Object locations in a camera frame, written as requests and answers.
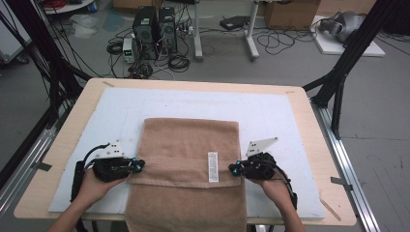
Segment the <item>grey robot shell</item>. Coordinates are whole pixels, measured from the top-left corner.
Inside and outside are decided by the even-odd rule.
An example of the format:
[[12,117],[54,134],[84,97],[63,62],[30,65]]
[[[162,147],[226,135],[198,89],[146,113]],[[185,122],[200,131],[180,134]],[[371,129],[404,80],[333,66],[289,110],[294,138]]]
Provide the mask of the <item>grey robot shell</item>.
[[357,32],[365,18],[364,15],[351,11],[337,12],[332,17],[322,18],[319,22],[319,30],[327,32],[340,43],[345,44]]

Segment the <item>aluminium rail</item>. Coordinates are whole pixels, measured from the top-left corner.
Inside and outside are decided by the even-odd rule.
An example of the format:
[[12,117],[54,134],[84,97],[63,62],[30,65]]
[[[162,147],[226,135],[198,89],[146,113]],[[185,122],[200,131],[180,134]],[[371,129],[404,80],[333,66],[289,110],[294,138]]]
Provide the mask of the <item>aluminium rail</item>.
[[37,171],[32,168],[32,165],[36,162],[43,162],[45,154],[72,109],[72,106],[61,106],[56,118],[49,120],[51,109],[48,108],[5,167],[0,170],[0,221],[9,211],[28,179]]
[[336,134],[331,129],[331,113],[327,108],[321,108],[315,104],[312,104],[311,107],[334,159],[339,178],[344,179],[348,184],[353,186],[353,189],[346,191],[346,193],[352,205],[355,217],[359,220],[365,232],[381,232],[348,153],[342,141],[337,139]]

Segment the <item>tan towel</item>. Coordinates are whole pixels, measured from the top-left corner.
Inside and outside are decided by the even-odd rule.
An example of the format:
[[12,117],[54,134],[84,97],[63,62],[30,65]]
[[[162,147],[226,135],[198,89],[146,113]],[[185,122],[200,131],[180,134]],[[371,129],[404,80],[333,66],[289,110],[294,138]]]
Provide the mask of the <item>tan towel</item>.
[[238,123],[146,119],[137,156],[145,167],[128,180],[130,232],[246,232],[245,183],[228,169],[241,157]]

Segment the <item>white cabinet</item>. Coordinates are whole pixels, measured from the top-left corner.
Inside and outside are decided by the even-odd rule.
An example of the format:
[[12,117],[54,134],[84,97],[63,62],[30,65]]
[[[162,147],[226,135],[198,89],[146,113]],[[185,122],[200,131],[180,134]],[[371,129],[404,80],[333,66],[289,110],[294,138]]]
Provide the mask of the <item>white cabinet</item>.
[[[15,15],[9,14],[6,10],[3,10],[2,13],[21,38],[28,44],[31,43],[31,38]],[[9,64],[22,50],[21,43],[0,20],[0,64]]]

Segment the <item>white power supply unit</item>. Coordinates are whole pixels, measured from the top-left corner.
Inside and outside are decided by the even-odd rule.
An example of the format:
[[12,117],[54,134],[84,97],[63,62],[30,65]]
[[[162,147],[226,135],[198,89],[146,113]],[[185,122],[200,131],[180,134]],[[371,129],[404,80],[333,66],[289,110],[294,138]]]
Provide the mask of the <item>white power supply unit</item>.
[[133,41],[132,38],[124,38],[123,39],[123,55],[125,61],[128,64],[131,64],[135,60],[134,56],[134,48],[133,48]]

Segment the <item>round white table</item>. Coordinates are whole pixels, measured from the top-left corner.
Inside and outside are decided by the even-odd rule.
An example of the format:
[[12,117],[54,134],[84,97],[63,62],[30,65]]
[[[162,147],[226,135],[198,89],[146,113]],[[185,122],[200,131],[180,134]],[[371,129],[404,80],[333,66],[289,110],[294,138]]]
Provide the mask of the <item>round white table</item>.
[[80,9],[87,9],[90,13],[98,10],[96,0],[47,0],[43,5],[47,15],[68,13]]

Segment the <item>black flat device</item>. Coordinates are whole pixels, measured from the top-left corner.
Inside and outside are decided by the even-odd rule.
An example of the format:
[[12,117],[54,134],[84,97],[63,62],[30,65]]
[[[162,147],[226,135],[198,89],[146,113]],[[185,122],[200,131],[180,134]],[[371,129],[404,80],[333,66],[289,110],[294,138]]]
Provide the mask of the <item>black flat device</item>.
[[230,18],[225,18],[220,21],[220,26],[227,31],[232,31],[234,29],[242,28],[248,25],[250,21],[249,16],[232,16]]

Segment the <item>person's left hand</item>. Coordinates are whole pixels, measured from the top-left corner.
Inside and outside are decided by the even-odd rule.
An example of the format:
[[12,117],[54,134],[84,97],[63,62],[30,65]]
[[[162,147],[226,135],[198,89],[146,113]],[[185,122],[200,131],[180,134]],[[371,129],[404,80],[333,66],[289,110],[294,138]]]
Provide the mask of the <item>person's left hand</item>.
[[85,172],[83,182],[74,202],[79,203],[80,205],[88,209],[93,204],[103,199],[112,188],[125,181],[126,179],[119,179],[106,183],[99,180],[95,176],[93,169],[89,169]]

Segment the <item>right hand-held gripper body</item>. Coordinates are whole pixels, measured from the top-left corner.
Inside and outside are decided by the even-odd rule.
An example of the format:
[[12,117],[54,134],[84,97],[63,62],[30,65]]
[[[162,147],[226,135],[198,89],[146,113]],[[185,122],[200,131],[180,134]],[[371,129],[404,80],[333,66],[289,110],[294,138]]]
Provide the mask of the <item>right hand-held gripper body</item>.
[[242,161],[243,175],[247,179],[269,180],[275,175],[276,161],[266,149],[278,141],[277,137],[251,141]]

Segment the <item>tan tape strip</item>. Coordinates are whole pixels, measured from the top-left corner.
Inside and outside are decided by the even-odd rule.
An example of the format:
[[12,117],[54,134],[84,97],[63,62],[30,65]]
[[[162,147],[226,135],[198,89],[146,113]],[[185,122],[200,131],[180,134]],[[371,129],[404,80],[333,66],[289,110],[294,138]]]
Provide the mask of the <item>tan tape strip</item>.
[[322,205],[330,212],[330,214],[337,220],[341,221],[341,217],[337,214],[337,212],[322,198],[320,198]]

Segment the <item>clear plastic bag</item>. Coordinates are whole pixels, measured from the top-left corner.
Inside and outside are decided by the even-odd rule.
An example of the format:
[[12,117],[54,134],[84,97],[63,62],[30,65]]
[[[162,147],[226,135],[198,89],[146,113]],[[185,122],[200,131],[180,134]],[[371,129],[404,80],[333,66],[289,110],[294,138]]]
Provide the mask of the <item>clear plastic bag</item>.
[[88,14],[74,14],[71,17],[74,35],[77,38],[88,39],[98,32],[97,24],[99,20]]

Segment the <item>black metal frame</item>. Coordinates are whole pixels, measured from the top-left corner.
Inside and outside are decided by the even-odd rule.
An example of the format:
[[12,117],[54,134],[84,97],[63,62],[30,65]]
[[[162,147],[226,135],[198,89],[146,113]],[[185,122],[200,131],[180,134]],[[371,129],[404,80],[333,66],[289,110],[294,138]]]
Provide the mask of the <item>black metal frame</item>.
[[376,0],[334,67],[327,74],[303,87],[306,92],[320,87],[318,93],[311,98],[313,104],[319,108],[327,108],[330,99],[334,99],[331,132],[337,140],[340,140],[339,123],[346,78],[384,24],[405,1]]
[[42,78],[49,83],[48,97],[50,103],[45,118],[46,124],[50,128],[59,119],[61,104],[64,101],[76,100],[81,94],[83,88],[76,78],[79,77],[88,81],[92,76],[71,65],[63,57],[30,0],[4,1],[40,52],[40,56],[38,56],[0,11],[0,20],[35,62]]

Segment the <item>white desk frame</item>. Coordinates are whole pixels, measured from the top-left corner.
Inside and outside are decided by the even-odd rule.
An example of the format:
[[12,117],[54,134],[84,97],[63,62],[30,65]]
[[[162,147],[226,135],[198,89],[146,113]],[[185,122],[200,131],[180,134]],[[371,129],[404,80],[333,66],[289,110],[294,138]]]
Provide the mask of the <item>white desk frame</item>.
[[[193,8],[194,8],[194,32],[193,32],[193,45],[194,45],[194,58],[198,62],[203,61],[203,53],[202,53],[202,44],[201,44],[201,37],[199,32],[199,4],[201,0],[193,0]],[[244,30],[244,36],[246,43],[249,47],[250,52],[250,60],[255,61],[259,57],[259,52],[256,48],[255,42],[252,37],[254,24],[257,16],[257,11],[259,8],[259,2],[261,0],[245,0],[251,2],[251,9],[249,15],[249,27]]]

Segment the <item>flat cardboard box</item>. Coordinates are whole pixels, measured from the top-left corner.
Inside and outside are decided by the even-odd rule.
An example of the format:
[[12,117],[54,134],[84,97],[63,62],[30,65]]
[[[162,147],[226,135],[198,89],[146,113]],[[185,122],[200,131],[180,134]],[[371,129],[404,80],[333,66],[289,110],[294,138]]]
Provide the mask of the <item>flat cardboard box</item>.
[[140,6],[158,7],[162,0],[112,0],[114,8],[119,9],[138,9]]

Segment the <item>white floor board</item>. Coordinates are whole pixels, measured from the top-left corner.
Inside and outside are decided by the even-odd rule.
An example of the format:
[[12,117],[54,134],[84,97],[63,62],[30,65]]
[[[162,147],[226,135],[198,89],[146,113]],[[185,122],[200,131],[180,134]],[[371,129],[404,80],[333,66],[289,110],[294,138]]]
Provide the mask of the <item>white floor board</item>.
[[[322,15],[316,15],[312,22],[310,31],[315,34],[315,43],[323,54],[327,55],[341,55],[344,48],[340,42],[328,32],[321,32],[318,29],[319,21],[323,19]],[[380,48],[375,42],[371,42],[364,52],[365,57],[384,57],[385,51]]]

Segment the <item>large black computer tower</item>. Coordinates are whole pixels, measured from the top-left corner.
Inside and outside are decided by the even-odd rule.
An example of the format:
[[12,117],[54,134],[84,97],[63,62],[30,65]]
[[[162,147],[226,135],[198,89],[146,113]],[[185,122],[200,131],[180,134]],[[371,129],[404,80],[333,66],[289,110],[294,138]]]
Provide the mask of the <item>large black computer tower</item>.
[[139,46],[142,59],[156,59],[155,43],[159,39],[159,24],[154,6],[140,6],[137,9],[132,30]]

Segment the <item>white grid mat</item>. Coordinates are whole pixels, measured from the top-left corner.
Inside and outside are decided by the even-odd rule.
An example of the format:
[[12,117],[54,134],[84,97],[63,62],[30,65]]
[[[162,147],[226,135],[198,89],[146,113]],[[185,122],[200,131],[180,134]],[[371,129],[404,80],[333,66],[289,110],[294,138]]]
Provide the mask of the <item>white grid mat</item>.
[[265,151],[291,179],[300,218],[318,221],[325,213],[295,116],[287,95],[107,88],[71,152],[48,210],[61,213],[70,205],[75,163],[92,148],[117,143],[125,157],[133,158],[145,119],[189,118],[237,122],[243,159],[251,142],[274,138]]

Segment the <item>slim black computer tower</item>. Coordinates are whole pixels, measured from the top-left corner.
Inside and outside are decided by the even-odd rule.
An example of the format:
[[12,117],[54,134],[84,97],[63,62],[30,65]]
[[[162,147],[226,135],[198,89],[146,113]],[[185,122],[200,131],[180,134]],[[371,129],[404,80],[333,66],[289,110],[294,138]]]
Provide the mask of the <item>slim black computer tower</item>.
[[177,37],[175,26],[175,9],[173,7],[159,8],[160,41],[161,49],[166,53],[176,53]]

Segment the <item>large cardboard box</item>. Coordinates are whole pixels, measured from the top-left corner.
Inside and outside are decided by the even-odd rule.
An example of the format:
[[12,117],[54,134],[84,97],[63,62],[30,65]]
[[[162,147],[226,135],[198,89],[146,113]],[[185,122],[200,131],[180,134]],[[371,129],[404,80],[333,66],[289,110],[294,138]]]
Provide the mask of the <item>large cardboard box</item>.
[[307,30],[317,13],[321,0],[289,0],[271,2],[265,9],[265,23],[272,29]]

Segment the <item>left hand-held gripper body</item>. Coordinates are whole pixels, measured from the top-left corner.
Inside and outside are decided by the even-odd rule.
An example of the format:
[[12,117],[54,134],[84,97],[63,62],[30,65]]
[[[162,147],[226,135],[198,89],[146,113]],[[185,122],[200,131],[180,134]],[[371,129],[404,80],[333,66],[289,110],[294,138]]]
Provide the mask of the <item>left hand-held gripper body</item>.
[[127,178],[132,173],[132,159],[125,156],[119,140],[97,152],[92,162],[96,177],[105,183]]

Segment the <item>person's right hand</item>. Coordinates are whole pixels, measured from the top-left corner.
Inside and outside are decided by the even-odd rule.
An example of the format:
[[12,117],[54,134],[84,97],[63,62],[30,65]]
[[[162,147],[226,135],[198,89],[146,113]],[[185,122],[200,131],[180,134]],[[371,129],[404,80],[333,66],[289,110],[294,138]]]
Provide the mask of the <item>person's right hand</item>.
[[262,187],[264,193],[275,203],[280,211],[294,210],[286,183],[279,174],[275,174],[269,180],[251,179],[251,181]]

